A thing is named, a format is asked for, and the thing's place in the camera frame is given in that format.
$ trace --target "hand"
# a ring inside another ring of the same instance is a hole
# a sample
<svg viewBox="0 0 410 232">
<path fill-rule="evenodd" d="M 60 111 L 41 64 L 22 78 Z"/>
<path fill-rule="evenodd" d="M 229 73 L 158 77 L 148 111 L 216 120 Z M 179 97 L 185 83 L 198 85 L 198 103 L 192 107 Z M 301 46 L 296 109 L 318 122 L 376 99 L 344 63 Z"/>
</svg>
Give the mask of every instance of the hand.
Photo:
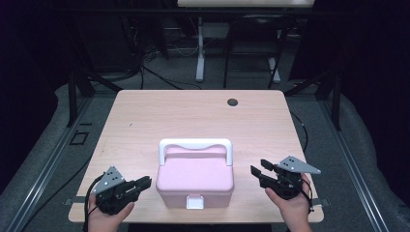
<svg viewBox="0 0 410 232">
<path fill-rule="evenodd" d="M 305 173 L 302 173 L 302 178 L 310 184 L 310 180 Z M 303 183 L 302 190 L 307 195 L 309 194 L 306 183 Z M 284 200 L 270 188 L 265 188 L 265 192 L 279 207 L 280 214 L 290 231 L 312 231 L 308 224 L 308 201 L 301 193 L 292 199 Z"/>
<path fill-rule="evenodd" d="M 131 213 L 134 203 L 130 202 L 122 211 L 117 215 L 107 215 L 100 211 L 96 205 L 96 195 L 90 194 L 88 206 L 88 231 L 89 232 L 115 232 L 121 222 Z"/>
</svg>

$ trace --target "pink box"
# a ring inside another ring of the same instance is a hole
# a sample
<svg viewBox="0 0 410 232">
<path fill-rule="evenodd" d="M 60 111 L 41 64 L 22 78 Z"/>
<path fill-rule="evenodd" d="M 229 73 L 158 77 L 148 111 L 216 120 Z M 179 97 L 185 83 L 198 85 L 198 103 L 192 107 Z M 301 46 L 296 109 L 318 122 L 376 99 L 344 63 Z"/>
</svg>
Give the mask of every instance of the pink box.
<svg viewBox="0 0 410 232">
<path fill-rule="evenodd" d="M 157 191 L 170 208 L 227 207 L 234 190 L 232 144 L 223 138 L 163 139 Z"/>
</svg>

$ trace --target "table top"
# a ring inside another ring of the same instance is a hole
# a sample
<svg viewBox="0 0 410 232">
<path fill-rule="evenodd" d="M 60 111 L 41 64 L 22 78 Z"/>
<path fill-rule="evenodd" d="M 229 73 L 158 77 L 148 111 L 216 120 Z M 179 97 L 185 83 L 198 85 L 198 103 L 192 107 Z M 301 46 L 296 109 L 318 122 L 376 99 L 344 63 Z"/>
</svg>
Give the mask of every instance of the table top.
<svg viewBox="0 0 410 232">
<path fill-rule="evenodd" d="M 178 0 L 179 7 L 275 7 L 311 8 L 314 0 Z"/>
<path fill-rule="evenodd" d="M 234 99 L 236 106 L 227 101 Z M 159 142 L 163 138 L 227 138 L 233 145 L 235 190 L 227 208 L 167 208 L 156 190 Z M 265 159 L 288 156 L 305 161 L 284 95 L 272 90 L 124 90 L 119 92 L 77 196 L 115 165 L 127 181 L 150 176 L 125 222 L 270 223 L 283 222 L 278 207 L 250 174 Z M 313 198 L 317 197 L 311 182 Z M 309 221 L 323 219 L 316 207 Z M 74 203 L 69 219 L 84 220 L 83 204 Z"/>
</svg>

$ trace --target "robotic hand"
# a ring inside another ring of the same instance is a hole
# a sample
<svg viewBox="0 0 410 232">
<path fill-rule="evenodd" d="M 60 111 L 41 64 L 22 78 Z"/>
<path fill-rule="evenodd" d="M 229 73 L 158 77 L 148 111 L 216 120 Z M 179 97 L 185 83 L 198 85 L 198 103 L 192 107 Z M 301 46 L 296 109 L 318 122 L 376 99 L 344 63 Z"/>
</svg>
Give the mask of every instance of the robotic hand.
<svg viewBox="0 0 410 232">
<path fill-rule="evenodd" d="M 291 156 L 278 164 L 272 164 L 265 159 L 262 159 L 260 164 L 270 171 L 274 170 L 278 179 L 263 175 L 259 169 L 252 165 L 250 166 L 250 173 L 259 179 L 259 185 L 262 188 L 272 189 L 285 200 L 297 196 L 302 191 L 303 180 L 301 173 L 321 173 L 319 169 Z"/>
<path fill-rule="evenodd" d="M 111 166 L 94 189 L 97 206 L 105 214 L 116 215 L 130 202 L 137 201 L 139 194 L 148 189 L 151 183 L 152 179 L 148 176 L 126 182 L 118 170 Z"/>
</svg>

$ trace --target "black cable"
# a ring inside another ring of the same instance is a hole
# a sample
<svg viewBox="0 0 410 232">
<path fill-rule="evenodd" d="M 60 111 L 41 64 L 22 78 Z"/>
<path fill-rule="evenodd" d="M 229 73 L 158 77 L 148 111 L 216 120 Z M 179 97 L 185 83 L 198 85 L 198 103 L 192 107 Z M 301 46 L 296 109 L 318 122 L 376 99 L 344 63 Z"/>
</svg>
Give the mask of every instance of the black cable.
<svg viewBox="0 0 410 232">
<path fill-rule="evenodd" d="M 49 196 L 46 201 L 39 207 L 39 209 L 37 209 L 37 211 L 28 218 L 28 220 L 25 222 L 23 228 L 21 229 L 21 232 L 24 231 L 27 226 L 30 224 L 30 222 L 34 219 L 34 217 L 40 212 L 40 210 L 42 210 L 45 205 L 55 196 L 58 194 L 58 192 L 60 192 L 66 185 L 69 184 L 70 181 L 72 181 L 76 175 L 78 175 L 78 173 L 85 167 L 85 165 L 87 165 L 87 163 L 90 161 L 92 156 L 90 156 L 85 162 L 84 164 L 82 164 L 82 166 L 72 175 L 72 177 L 66 182 L 64 183 L 59 189 L 57 189 L 53 194 L 51 194 L 51 196 Z"/>
<path fill-rule="evenodd" d="M 99 208 L 99 206 L 100 206 L 100 204 L 98 206 L 94 207 L 94 209 L 92 209 L 90 211 L 90 213 L 88 213 L 88 217 L 91 215 L 91 213 L 93 213 L 95 210 L 97 210 L 97 208 Z"/>
<path fill-rule="evenodd" d="M 195 84 L 190 84 L 190 83 L 186 83 L 186 82 L 181 82 L 181 81 L 170 80 L 170 79 L 164 78 L 164 77 L 160 76 L 159 74 L 157 74 L 157 73 L 155 73 L 155 72 L 149 70 L 148 68 L 146 68 L 146 67 L 143 66 L 143 65 L 141 65 L 141 68 L 144 69 L 144 70 L 146 70 L 148 73 L 151 73 L 151 74 L 153 74 L 154 76 L 158 77 L 160 80 L 162 80 L 163 82 L 167 83 L 168 85 L 174 87 L 174 88 L 177 89 L 177 90 L 184 90 L 184 89 L 181 88 L 181 87 L 178 87 L 178 86 L 174 85 L 174 84 L 171 83 L 171 82 L 175 82 L 175 83 L 179 83 L 179 84 L 192 85 L 192 86 L 195 86 L 196 88 L 198 88 L 198 89 L 200 89 L 200 90 L 202 89 L 201 87 L 199 87 L 198 85 L 195 85 Z"/>
<path fill-rule="evenodd" d="M 106 79 L 110 82 L 116 82 L 116 81 L 120 81 L 120 80 L 130 79 L 131 77 L 138 74 L 139 69 L 140 68 L 138 67 L 138 69 L 127 72 L 125 75 L 116 76 L 116 77 L 105 77 L 104 79 Z"/>
<path fill-rule="evenodd" d="M 84 200 L 84 225 L 82 226 L 82 231 L 87 232 L 88 231 L 88 200 L 90 199 L 90 193 L 91 190 L 93 189 L 93 186 L 100 181 L 103 178 L 102 174 L 101 176 L 97 177 L 96 180 L 91 184 L 91 186 L 87 190 L 87 194 L 85 195 L 85 200 Z"/>
<path fill-rule="evenodd" d="M 308 197 L 308 195 L 304 192 L 304 190 L 302 189 L 302 188 L 300 188 L 300 187 L 298 187 L 298 189 L 299 189 L 299 191 L 302 193 L 302 195 L 307 199 L 307 203 L 308 203 L 308 207 L 309 207 L 309 209 L 308 209 L 308 213 L 310 214 L 310 212 L 313 212 L 313 203 L 311 202 L 311 200 L 312 200 L 312 197 L 311 197 L 311 187 L 310 187 L 310 184 L 308 184 L 308 182 L 306 182 L 305 180 L 304 180 L 304 182 L 307 184 L 307 186 L 308 186 L 308 189 L 309 189 L 309 192 L 310 192 L 310 197 Z"/>
<path fill-rule="evenodd" d="M 291 110 L 289 110 L 289 111 L 290 111 L 290 114 L 292 114 L 292 115 L 299 121 L 299 123 L 302 125 L 302 128 L 303 128 L 304 131 L 305 131 L 306 141 L 305 141 L 305 146 L 304 146 L 304 148 L 303 148 L 303 151 L 305 152 L 306 149 L 307 149 L 307 146 L 308 146 L 308 130 L 307 130 L 307 128 L 305 127 L 305 124 L 302 122 L 302 120 L 301 120 L 295 113 L 293 113 Z"/>
<path fill-rule="evenodd" d="M 153 61 L 155 58 L 157 58 L 157 52 L 159 51 L 157 50 L 156 47 L 152 47 L 150 49 L 146 48 L 144 50 L 144 53 L 145 53 L 144 61 L 147 61 L 147 62 Z"/>
<path fill-rule="evenodd" d="M 313 192 L 311 191 L 311 187 L 310 187 L 310 184 L 307 182 L 307 181 L 305 181 L 305 179 L 302 179 L 306 184 L 307 184 L 307 186 L 308 186 L 308 189 L 309 189 L 309 192 L 310 192 L 310 199 L 313 199 Z"/>
<path fill-rule="evenodd" d="M 139 89 L 142 90 L 144 88 L 144 71 L 141 67 L 139 67 L 139 72 L 141 73 L 141 85 L 139 86 Z"/>
</svg>

